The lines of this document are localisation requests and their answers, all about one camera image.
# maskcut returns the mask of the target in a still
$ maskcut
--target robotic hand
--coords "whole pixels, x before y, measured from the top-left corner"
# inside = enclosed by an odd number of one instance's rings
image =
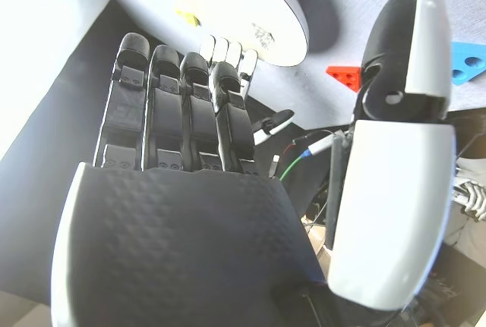
[[[59,225],[53,325],[386,325],[447,219],[448,35],[442,0],[390,0],[375,24],[355,119],[333,144],[327,284],[280,181],[257,173],[244,78],[167,46],[149,60],[128,34]]]

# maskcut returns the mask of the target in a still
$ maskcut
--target red object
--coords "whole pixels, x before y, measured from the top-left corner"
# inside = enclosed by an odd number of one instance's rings
[[[327,67],[326,73],[349,89],[358,92],[361,88],[360,67]]]

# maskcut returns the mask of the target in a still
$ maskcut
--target yellow object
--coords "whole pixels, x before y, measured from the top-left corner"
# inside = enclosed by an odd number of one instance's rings
[[[176,11],[176,13],[184,18],[185,22],[190,24],[192,27],[198,27],[200,25],[200,21],[197,19],[196,16],[194,16],[194,14],[183,11]]]

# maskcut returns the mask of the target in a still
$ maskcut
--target textured black surface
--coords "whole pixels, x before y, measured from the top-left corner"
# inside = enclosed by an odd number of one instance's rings
[[[86,165],[78,190],[56,241],[59,326],[280,326],[275,288],[323,281],[279,181]]]

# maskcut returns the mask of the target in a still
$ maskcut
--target round hole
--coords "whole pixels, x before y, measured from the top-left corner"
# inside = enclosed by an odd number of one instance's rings
[[[388,103],[389,105],[396,105],[400,103],[403,99],[403,92],[390,92],[387,94],[385,97],[385,102]]]
[[[453,78],[455,79],[465,79],[465,73],[463,71],[453,70]]]
[[[483,68],[486,65],[486,63],[484,63],[484,60],[476,58],[474,56],[467,58],[464,62],[467,66],[471,68]]]

